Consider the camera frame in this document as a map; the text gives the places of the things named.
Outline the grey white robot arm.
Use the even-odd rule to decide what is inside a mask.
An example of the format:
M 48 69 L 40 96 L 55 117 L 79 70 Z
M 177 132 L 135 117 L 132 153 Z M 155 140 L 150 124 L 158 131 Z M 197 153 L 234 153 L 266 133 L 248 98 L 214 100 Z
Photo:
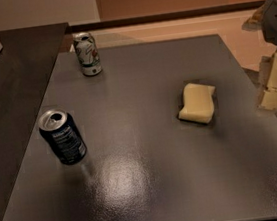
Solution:
M 277 46 L 277 0 L 266 0 L 242 25 L 243 30 L 261 30 L 264 40 Z M 277 111 L 277 48 L 271 57 L 262 57 L 258 97 L 260 109 Z

